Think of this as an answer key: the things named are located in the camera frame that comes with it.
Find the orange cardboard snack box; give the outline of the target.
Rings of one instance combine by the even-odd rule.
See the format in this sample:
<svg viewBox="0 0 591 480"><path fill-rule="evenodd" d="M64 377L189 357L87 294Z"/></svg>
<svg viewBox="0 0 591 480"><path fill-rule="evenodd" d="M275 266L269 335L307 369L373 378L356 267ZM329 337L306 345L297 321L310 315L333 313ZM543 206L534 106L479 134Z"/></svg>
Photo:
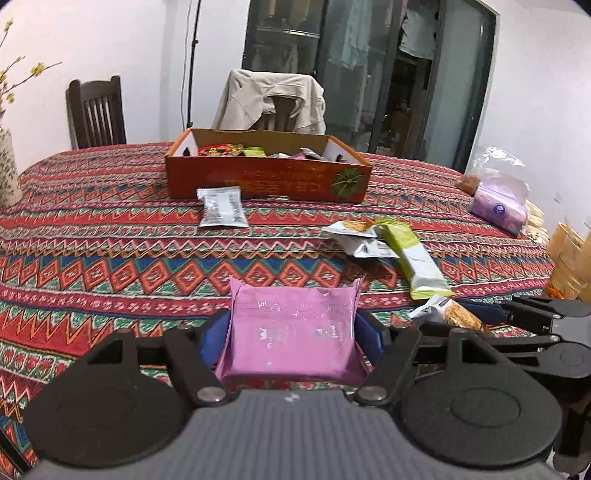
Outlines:
<svg viewBox="0 0 591 480"><path fill-rule="evenodd" d="M198 155L222 143L242 144L243 155ZM169 196L186 200L199 188L239 186L245 199L359 204L372 174L370 162L334 136L263 130L187 129L164 162Z"/></svg>

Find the yellow flower sprig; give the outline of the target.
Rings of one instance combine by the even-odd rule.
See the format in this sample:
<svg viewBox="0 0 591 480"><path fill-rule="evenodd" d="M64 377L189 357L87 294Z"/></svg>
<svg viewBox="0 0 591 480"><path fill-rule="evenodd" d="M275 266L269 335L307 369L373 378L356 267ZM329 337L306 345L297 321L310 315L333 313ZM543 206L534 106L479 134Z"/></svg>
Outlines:
<svg viewBox="0 0 591 480"><path fill-rule="evenodd" d="M3 48L3 46L6 43L7 38L10 36L10 32L11 30L14 30L14 25L15 21L14 18L11 17L9 19L7 19L4 22L1 22L1 50ZM27 33L27 35L25 35L25 37L23 37L24 43L27 43L27 45L29 43L44 43L45 40L42 36L41 33L39 33L38 30L34 30L32 32L28 31L25 32ZM48 71L49 69L55 68L59 65L62 64L61 61L57 61L57 62L52 62L52 63L47 63L47 62L43 62L43 61L39 61L39 62L35 62L34 64L31 63L30 68L28 69L28 71L26 72L26 75L24 72L24 70L22 70L22 68L24 67L19 67L19 65L23 62L26 63L26 56L25 55L17 55L15 56L14 59L11 58L11 62L7 63L6 66L4 66L4 64L1 61L1 123L3 121L3 118L6 114L6 109L8 105L12 105L15 101L15 91L17 88L19 88L20 86L26 84L27 82L29 82L32 79L38 78L40 75L42 75L44 72ZM15 76L16 74L13 74L11 72L14 71L14 69L17 69L17 73L19 73L19 75Z"/></svg>

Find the white cracker packet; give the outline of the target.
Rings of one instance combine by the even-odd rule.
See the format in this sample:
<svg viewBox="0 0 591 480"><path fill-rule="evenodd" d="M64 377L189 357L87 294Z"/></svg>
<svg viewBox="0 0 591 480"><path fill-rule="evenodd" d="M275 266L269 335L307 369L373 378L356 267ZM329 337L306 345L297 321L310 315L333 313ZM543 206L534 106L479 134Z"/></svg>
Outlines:
<svg viewBox="0 0 591 480"><path fill-rule="evenodd" d="M322 227L346 255L356 259L391 258L398 254L381 239L380 228L372 222L342 220Z"/></svg>

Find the small floral ceramic vase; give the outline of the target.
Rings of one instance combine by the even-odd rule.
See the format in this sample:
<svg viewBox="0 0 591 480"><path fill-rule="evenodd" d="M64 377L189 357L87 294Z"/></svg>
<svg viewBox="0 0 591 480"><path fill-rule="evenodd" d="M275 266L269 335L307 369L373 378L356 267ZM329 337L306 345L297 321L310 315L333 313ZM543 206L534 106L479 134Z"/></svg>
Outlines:
<svg viewBox="0 0 591 480"><path fill-rule="evenodd" d="M23 193L9 130L1 129L0 144L0 206L5 209L18 204Z"/></svg>

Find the pink snack packet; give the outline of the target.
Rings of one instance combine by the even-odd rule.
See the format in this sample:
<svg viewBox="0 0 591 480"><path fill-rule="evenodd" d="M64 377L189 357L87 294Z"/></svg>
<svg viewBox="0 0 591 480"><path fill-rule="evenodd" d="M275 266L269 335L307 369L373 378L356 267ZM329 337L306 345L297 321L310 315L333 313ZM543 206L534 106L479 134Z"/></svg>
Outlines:
<svg viewBox="0 0 591 480"><path fill-rule="evenodd" d="M215 375L363 383L366 369L355 338L362 283L253 287L232 278L228 333Z"/></svg>

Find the clear plastic bag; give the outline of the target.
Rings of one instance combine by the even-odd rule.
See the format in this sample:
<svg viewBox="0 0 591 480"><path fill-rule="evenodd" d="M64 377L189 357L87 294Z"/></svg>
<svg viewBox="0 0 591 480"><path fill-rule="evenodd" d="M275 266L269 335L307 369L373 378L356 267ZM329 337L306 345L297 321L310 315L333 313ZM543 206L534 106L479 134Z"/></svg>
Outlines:
<svg viewBox="0 0 591 480"><path fill-rule="evenodd" d="M461 191L474 196L482 182L499 176L521 173L526 164L506 150L490 146L478 145L474 148L467 169L456 182Z"/></svg>

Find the studio light on stand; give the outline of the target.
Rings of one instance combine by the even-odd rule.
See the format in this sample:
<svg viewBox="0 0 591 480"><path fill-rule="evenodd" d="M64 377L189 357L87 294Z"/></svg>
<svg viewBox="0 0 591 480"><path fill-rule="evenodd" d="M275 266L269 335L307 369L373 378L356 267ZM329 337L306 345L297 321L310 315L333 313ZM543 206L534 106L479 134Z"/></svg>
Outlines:
<svg viewBox="0 0 591 480"><path fill-rule="evenodd" d="M193 126L192 121L192 99L193 99L193 79L194 79L194 66L195 66L195 54L197 53L198 45L198 26L200 19L202 1L190 1L189 9L193 11L193 28L190 39L190 55L188 56L188 73L186 75L186 117L185 117L185 128L190 129Z"/></svg>

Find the silver white snack packet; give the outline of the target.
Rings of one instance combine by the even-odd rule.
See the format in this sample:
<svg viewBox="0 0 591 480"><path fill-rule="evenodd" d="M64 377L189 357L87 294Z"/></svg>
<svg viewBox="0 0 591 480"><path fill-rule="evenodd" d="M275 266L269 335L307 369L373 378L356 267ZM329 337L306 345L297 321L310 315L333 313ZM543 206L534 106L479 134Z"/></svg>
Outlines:
<svg viewBox="0 0 591 480"><path fill-rule="evenodd" d="M242 208L239 186L197 189L197 199L204 204L199 226L247 228L249 222Z"/></svg>

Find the purple tissue pack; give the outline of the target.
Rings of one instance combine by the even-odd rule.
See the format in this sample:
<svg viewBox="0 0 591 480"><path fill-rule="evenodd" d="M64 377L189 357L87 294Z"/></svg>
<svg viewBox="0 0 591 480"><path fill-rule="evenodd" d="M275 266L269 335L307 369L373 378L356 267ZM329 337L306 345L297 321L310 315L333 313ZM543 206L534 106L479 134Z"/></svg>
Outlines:
<svg viewBox="0 0 591 480"><path fill-rule="evenodd" d="M504 173L485 178L478 186L469 212L517 237L527 221L527 183Z"/></svg>

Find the green white snack bar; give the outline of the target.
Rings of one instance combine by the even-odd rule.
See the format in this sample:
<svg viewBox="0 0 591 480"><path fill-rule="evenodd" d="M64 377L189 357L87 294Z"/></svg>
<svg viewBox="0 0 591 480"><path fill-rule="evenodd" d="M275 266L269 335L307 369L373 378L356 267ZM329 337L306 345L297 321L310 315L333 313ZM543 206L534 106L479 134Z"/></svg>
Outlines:
<svg viewBox="0 0 591 480"><path fill-rule="evenodd" d="M379 219L377 226L387 245L400 257L401 270L414 301L428 300L434 295L454 295L436 262L408 223Z"/></svg>

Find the colourful red snack bag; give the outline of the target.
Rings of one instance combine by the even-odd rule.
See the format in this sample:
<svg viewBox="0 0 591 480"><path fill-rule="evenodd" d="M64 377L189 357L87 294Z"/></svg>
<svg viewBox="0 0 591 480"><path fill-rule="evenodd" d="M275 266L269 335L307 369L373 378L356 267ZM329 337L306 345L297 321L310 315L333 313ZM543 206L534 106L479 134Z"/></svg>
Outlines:
<svg viewBox="0 0 591 480"><path fill-rule="evenodd" d="M242 144L222 143L198 148L198 155L202 157L236 157L243 155Z"/></svg>

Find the colourful patterned tablecloth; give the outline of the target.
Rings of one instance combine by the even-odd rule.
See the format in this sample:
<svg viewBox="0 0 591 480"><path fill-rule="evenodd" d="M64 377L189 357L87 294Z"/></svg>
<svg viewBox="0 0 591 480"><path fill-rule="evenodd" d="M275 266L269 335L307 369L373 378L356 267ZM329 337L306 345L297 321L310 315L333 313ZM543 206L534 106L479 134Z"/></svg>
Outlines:
<svg viewBox="0 0 591 480"><path fill-rule="evenodd" d="M30 463L22 425L32 397L112 331L158 336L228 306L231 278L253 286L337 287L384 324L413 309L391 259L349 258L322 229L339 220L408 223L460 298L537 295L543 247L470 214L458 174L373 155L360 204L245 203L249 227L202 230L197 201L169 198L162 144L66 151L21 176L1 213L1 428Z"/></svg>

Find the glass of tea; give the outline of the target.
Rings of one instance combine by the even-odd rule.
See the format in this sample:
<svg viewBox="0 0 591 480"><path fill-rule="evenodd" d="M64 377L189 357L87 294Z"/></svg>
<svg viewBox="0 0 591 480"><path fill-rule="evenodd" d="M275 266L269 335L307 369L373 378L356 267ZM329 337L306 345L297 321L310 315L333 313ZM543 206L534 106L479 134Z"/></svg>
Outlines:
<svg viewBox="0 0 591 480"><path fill-rule="evenodd" d="M559 223L548 246L554 262L545 295L555 299L590 303L590 231L581 236L566 223Z"/></svg>

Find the black framed glass door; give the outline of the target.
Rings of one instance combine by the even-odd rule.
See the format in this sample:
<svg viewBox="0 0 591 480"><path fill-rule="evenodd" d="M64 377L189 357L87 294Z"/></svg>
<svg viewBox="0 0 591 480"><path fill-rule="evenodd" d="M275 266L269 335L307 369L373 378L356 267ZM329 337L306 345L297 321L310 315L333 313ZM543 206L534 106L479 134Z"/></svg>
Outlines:
<svg viewBox="0 0 591 480"><path fill-rule="evenodd" d="M254 1L242 65L314 77L329 135L358 151L464 171L496 26L475 0Z"/></svg>

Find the dark wooden chair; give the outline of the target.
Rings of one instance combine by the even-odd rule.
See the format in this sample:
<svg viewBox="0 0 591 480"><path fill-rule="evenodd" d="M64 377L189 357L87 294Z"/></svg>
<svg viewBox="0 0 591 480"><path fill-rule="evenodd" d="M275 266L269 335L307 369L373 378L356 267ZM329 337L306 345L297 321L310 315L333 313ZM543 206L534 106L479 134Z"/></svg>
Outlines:
<svg viewBox="0 0 591 480"><path fill-rule="evenodd" d="M65 97L74 149L126 144L118 75L84 83L74 79Z"/></svg>

